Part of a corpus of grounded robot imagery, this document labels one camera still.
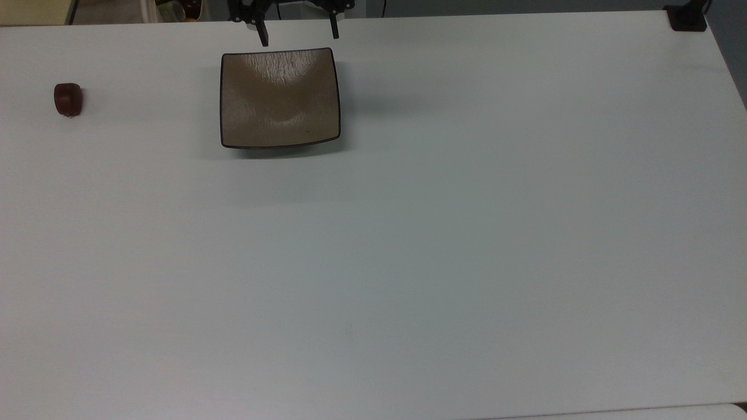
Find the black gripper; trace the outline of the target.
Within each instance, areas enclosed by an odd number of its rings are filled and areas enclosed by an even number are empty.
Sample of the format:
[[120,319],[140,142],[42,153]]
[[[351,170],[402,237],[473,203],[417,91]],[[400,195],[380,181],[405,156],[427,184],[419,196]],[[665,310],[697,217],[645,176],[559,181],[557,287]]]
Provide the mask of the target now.
[[261,45],[268,46],[268,34],[265,26],[265,15],[270,10],[271,4],[285,5],[285,4],[298,4],[305,3],[320,7],[329,17],[329,24],[331,32],[333,33],[333,39],[339,39],[338,29],[338,17],[343,15],[346,11],[355,8],[355,1],[301,1],[301,0],[271,0],[271,1],[229,1],[229,20],[231,22],[244,22],[250,29],[256,29],[258,32]]

